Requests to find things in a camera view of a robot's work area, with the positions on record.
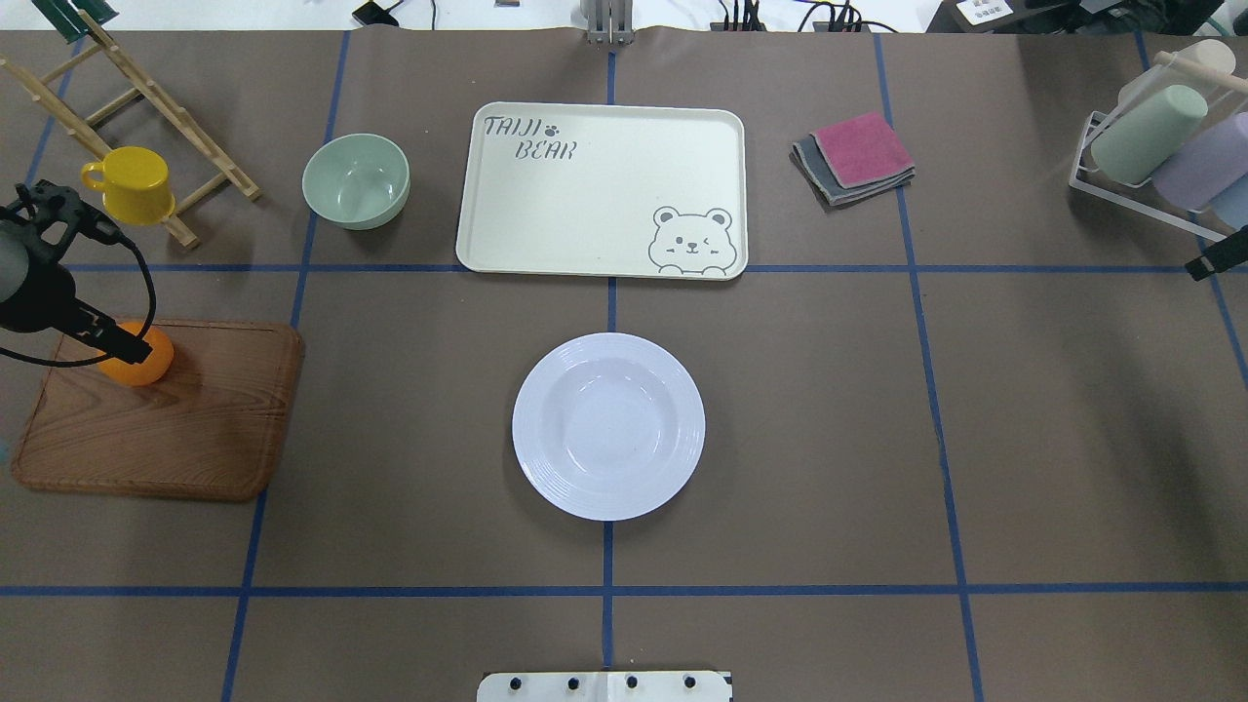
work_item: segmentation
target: mug handle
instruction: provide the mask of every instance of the mug handle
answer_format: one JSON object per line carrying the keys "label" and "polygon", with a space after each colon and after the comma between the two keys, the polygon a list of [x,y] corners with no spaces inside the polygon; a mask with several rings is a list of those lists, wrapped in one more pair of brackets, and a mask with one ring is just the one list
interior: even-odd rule
{"label": "mug handle", "polygon": [[82,166],[82,185],[95,191],[104,191],[104,180],[102,179],[96,180],[89,176],[87,174],[100,174],[102,176],[104,164],[101,164],[100,161],[95,161]]}

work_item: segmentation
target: table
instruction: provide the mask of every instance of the table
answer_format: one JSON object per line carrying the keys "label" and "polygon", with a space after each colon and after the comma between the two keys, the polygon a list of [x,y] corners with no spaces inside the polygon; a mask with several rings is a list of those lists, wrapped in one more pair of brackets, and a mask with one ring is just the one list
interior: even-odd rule
{"label": "table", "polygon": [[[1248,700],[1248,276],[1194,284],[1192,237],[1065,184],[1087,114],[1182,40],[119,35],[266,189],[188,212],[191,254],[129,230],[161,314],[290,321],[307,355],[255,505],[0,481],[0,697],[472,700],[483,672],[612,666],[730,670],[740,700]],[[89,107],[107,72],[61,87]],[[75,182],[79,147],[0,95],[0,170]],[[464,155],[492,100],[733,110],[750,269],[466,271]],[[787,146],[870,110],[917,177],[825,211]],[[412,162],[372,232],[300,195],[353,131]],[[206,176],[141,104],[109,132]],[[124,252],[71,259],[85,300],[141,310]],[[708,420],[685,490],[615,525],[543,501],[508,431],[528,370],[605,330],[680,358]],[[39,378],[4,366],[9,445]]]}

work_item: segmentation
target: rectangular tray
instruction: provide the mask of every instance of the rectangular tray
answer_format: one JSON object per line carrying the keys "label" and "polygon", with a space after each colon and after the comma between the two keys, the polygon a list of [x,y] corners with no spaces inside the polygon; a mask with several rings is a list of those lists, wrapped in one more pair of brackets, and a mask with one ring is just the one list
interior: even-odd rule
{"label": "rectangular tray", "polygon": [[725,280],[749,260],[745,220],[731,112],[490,102],[456,254],[482,272]]}

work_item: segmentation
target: orange fruit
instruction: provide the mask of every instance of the orange fruit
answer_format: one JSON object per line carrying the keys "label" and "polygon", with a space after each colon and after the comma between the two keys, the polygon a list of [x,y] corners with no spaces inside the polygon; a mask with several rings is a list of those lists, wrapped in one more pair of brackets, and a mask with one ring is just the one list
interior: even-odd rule
{"label": "orange fruit", "polygon": [[[121,322],[117,326],[139,336],[140,330],[144,329],[144,322]],[[157,327],[149,329],[144,336],[144,341],[152,347],[152,352],[147,355],[144,362],[127,363],[120,358],[105,358],[95,366],[104,375],[121,385],[140,387],[156,382],[168,370],[170,363],[173,362],[173,342]]]}

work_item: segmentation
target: stack of folded cloths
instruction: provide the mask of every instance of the stack of folded cloths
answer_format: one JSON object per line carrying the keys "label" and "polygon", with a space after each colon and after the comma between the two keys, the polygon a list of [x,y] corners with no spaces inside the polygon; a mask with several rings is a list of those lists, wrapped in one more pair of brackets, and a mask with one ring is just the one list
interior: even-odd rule
{"label": "stack of folded cloths", "polygon": [[915,160],[879,112],[825,126],[792,145],[829,205],[851,205],[915,177]]}

